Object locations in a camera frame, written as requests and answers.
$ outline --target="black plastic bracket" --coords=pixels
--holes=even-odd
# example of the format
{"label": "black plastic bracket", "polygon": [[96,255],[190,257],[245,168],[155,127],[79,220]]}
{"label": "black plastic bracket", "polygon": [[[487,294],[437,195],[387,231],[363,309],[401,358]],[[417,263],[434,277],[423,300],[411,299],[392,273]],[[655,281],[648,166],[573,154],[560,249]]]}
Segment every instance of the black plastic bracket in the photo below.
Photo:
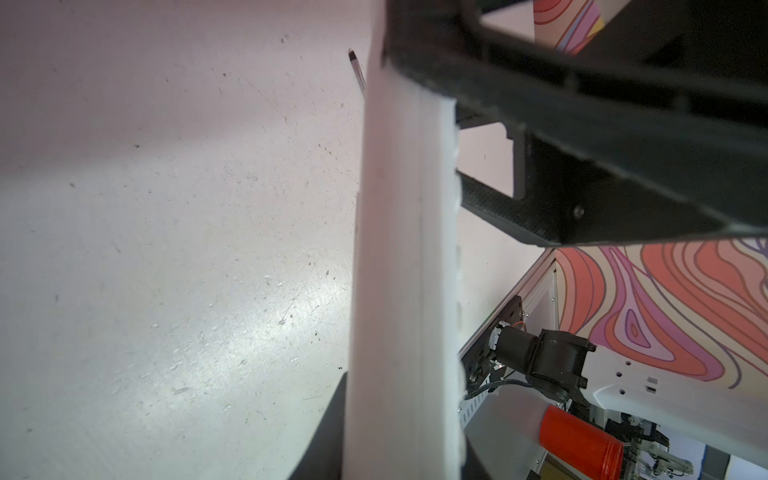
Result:
{"label": "black plastic bracket", "polygon": [[588,339],[560,330],[542,330],[539,336],[514,328],[502,328],[496,343],[496,359],[525,374],[525,378],[549,399],[589,406],[581,389],[587,353],[597,347]]}
{"label": "black plastic bracket", "polygon": [[[648,51],[618,59],[601,46],[629,33],[611,24],[577,57],[482,25],[481,13],[511,3],[387,4],[383,61],[456,98],[460,126],[500,121],[523,135],[515,164],[524,164],[525,193],[516,184],[509,198],[464,176],[466,208],[551,247],[768,235],[762,2],[633,0],[635,9],[682,15],[684,41],[651,39]],[[640,41],[653,32],[631,34]]]}

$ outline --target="orange wavy pattern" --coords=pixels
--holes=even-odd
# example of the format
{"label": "orange wavy pattern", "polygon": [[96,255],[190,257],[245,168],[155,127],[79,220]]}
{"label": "orange wavy pattern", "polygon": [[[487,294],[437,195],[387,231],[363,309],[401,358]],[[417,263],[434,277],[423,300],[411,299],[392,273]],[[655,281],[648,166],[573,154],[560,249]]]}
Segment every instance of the orange wavy pattern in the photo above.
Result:
{"label": "orange wavy pattern", "polygon": [[556,260],[562,329],[704,381],[732,369],[730,388],[746,364],[768,377],[768,240],[564,248]]}

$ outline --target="white table surface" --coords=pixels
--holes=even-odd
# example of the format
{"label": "white table surface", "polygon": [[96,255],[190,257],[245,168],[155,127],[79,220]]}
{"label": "white table surface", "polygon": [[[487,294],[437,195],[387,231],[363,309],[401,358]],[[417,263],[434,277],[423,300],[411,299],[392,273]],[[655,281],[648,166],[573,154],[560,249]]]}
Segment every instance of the white table surface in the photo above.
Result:
{"label": "white table surface", "polygon": [[[346,368],[369,41],[354,0],[0,7],[0,478],[290,473]],[[541,249],[459,224],[468,338]]]}

